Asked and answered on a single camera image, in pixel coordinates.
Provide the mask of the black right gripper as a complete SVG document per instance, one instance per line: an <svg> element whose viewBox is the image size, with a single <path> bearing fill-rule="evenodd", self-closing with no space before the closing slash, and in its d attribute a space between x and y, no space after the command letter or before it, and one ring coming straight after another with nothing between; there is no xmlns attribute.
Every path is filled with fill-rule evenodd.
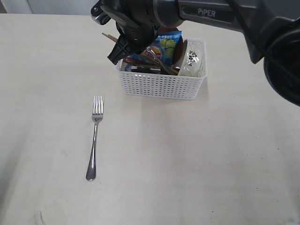
<svg viewBox="0 0 300 225"><path fill-rule="evenodd" d="M137 29L133 29L116 22L116 28L120 35L111 53L107 56L114 65L134 53L142 53L158 37L159 31L159 25L155 24L142 24Z"/></svg>

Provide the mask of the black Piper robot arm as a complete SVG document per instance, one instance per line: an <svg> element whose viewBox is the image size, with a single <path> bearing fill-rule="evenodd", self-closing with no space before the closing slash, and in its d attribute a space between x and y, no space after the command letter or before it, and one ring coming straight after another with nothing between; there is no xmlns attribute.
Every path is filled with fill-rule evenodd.
<svg viewBox="0 0 300 225"><path fill-rule="evenodd" d="M108 59L141 53L161 27L185 21L244 35L252 63L285 100L300 103L300 3L297 0L100 0L90 10L100 25L114 20L119 38Z"/></svg>

